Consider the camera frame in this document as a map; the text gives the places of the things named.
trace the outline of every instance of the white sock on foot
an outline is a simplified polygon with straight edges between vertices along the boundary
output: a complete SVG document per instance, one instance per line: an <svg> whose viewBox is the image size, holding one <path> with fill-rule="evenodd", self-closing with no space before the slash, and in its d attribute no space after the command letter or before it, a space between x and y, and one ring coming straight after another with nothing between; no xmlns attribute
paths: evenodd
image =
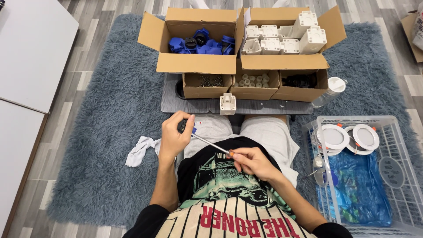
<svg viewBox="0 0 423 238"><path fill-rule="evenodd" d="M273 8L286 8L290 1L291 0L277 0L277 2L273 4Z"/></svg>
<svg viewBox="0 0 423 238"><path fill-rule="evenodd" d="M209 9L204 0L188 0L191 4L191 7L194 9Z"/></svg>

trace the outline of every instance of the screwdriver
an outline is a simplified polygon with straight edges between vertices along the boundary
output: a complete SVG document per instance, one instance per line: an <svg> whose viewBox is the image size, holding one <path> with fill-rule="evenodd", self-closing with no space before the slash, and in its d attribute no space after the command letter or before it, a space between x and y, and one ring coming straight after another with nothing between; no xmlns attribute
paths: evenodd
<svg viewBox="0 0 423 238"><path fill-rule="evenodd" d="M187 119L183 119L180 123L178 123L178 132L179 133L182 134L184 132L185 126L187 125L187 121L188 121ZM191 133L191 136L194 136L195 138L199 139L200 141L205 142L205 143L213 146L214 148L216 148L218 150L221 150L222 152L225 153L225 155L228 158L232 158L232 156L235 154L232 150L225 150L225 149L223 149L223 148L221 148L221 147L219 147L219 146L217 146L217 145L209 142L208 140L202 138L201 136L198 136L198 135L194 134L196 130L197 130L196 128L193 128L192 133Z"/></svg>

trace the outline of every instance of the open cardboard box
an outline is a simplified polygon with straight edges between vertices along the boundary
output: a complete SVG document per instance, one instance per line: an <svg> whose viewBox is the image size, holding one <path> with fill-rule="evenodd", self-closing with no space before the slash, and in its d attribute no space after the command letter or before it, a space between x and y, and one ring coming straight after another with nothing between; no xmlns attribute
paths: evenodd
<svg viewBox="0 0 423 238"><path fill-rule="evenodd" d="M182 74L185 98L220 98L220 96L228 91L232 84L232 75L222 75L223 86L200 87L202 82L200 76L207 76L210 79L214 79L218 75Z"/></svg>
<svg viewBox="0 0 423 238"><path fill-rule="evenodd" d="M236 20L236 10L168 8L164 21L144 12L138 43L159 51L157 72L233 75L236 73L236 54L244 37L243 25ZM209 37L217 42L221 42L224 35L235 38L235 55L171 53L171 38L192 37L202 28L206 28Z"/></svg>
<svg viewBox="0 0 423 238"><path fill-rule="evenodd" d="M277 91L279 88L280 80L279 73L277 70L250 70L242 69L241 60L237 59L236 62L236 75L232 77L232 87L230 93L234 95L237 99L255 99L255 100L269 100L270 97ZM262 74L267 74L270 78L269 88L244 88L244 87L235 87L235 82L242 80L242 75L247 74L248 76L260 76Z"/></svg>
<svg viewBox="0 0 423 238"><path fill-rule="evenodd" d="M291 75L310 75L316 73L317 86L314 89L288 87L282 85L282 78ZM324 94L328 89L327 69L279 70L279 89L271 99L312 102Z"/></svg>
<svg viewBox="0 0 423 238"><path fill-rule="evenodd" d="M309 8L242 8L240 18L244 27L248 25L294 25L298 14ZM329 64L321 52L346 38L339 7L335 6L318 19L321 29L326 32L327 43L314 55L241 55L243 69L328 69Z"/></svg>
<svg viewBox="0 0 423 238"><path fill-rule="evenodd" d="M414 23L417 18L417 13L406 16L401 20L402 27L407 36L408 43L410 44L411 51L413 52L414 57L416 58L417 63L423 62L423 50L413 44L413 28Z"/></svg>

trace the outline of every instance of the white cabinet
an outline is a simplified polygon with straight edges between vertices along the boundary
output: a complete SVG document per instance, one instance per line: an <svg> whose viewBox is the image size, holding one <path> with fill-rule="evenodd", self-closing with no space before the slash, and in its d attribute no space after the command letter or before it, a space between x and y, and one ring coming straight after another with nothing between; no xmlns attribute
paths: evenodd
<svg viewBox="0 0 423 238"><path fill-rule="evenodd" d="M0 100L0 231L28 164L43 113Z"/></svg>
<svg viewBox="0 0 423 238"><path fill-rule="evenodd" d="M9 0L0 11L0 99L48 113L78 30L57 0Z"/></svg>

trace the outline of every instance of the laminate flooring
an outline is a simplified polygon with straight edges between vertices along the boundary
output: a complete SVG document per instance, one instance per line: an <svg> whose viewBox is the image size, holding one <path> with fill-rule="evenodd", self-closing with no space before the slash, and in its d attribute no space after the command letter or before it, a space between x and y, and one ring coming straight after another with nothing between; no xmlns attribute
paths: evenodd
<svg viewBox="0 0 423 238"><path fill-rule="evenodd" d="M120 238L124 228L59 224L46 216L46 203L57 178L66 143L110 26L120 14L165 15L168 7L189 8L188 0L59 0L79 22L80 33L70 55L52 112L38 147L14 217L9 238ZM209 8L271 7L275 0L206 0ZM420 0L291 0L290 7L310 7L318 16L339 5L343 22L377 22L396 72L396 79L423 148L422 64L416 64L400 19Z"/></svg>

